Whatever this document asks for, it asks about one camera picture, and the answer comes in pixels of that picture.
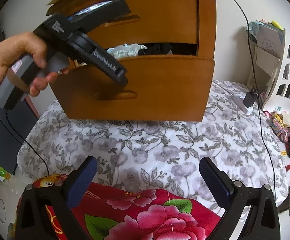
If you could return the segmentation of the person's left hand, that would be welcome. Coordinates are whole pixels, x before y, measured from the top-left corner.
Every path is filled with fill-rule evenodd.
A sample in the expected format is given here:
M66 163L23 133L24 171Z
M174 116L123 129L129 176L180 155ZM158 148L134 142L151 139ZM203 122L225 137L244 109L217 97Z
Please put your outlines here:
M32 55L35 64L45 68L47 49L47 44L32 32L14 35L0 42L0 84L7 70L23 54Z

